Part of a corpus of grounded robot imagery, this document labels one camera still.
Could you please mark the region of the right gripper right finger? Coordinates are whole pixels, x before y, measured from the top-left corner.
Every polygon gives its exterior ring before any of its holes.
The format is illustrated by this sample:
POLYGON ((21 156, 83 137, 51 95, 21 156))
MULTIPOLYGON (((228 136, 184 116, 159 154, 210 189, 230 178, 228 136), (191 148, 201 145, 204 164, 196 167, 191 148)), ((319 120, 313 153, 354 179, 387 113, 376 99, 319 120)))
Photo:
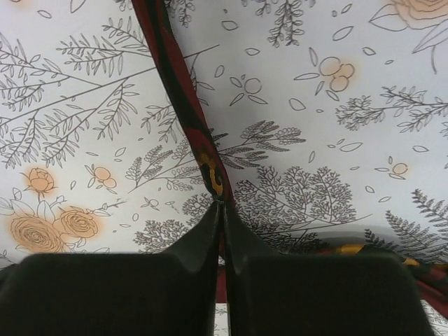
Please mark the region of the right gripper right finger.
POLYGON ((432 335, 407 269, 384 254, 284 255, 223 209, 231 335, 432 335))

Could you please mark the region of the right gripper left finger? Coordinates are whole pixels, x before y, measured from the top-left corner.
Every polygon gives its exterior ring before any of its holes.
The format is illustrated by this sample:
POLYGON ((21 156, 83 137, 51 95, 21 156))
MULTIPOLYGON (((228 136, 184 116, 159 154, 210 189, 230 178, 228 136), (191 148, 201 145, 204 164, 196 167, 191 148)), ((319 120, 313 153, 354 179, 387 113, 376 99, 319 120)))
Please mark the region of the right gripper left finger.
POLYGON ((2 335, 212 335, 220 206, 160 253, 37 253, 1 272, 2 335))

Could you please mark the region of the dark red patterned tie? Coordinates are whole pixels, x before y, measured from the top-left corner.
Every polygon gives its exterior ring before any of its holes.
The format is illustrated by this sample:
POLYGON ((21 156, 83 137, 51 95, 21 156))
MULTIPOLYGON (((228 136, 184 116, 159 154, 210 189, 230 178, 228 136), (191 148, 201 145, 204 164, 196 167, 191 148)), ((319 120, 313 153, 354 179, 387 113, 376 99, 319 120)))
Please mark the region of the dark red patterned tie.
POLYGON ((211 194, 288 255, 384 252, 447 313, 446 1, 135 1, 211 194))

